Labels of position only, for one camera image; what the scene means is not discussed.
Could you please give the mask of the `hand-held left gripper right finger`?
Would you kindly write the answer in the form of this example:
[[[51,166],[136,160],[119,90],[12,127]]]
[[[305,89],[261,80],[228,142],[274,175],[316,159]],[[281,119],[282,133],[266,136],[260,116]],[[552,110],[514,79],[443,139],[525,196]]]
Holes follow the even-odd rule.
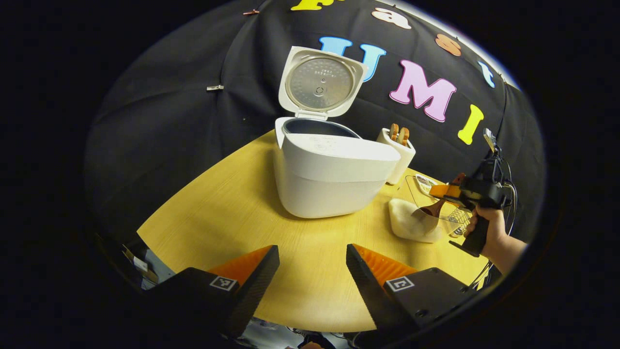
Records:
[[[419,271],[359,244],[347,245],[346,265],[381,338],[423,331],[477,292],[439,268]]]

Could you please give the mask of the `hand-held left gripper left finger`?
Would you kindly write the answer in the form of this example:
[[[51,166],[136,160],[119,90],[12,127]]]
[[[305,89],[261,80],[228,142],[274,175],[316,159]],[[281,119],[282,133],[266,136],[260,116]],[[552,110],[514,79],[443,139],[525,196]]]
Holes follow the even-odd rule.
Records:
[[[241,336],[279,268],[279,248],[266,245],[203,271],[188,267],[145,298],[175,329]]]

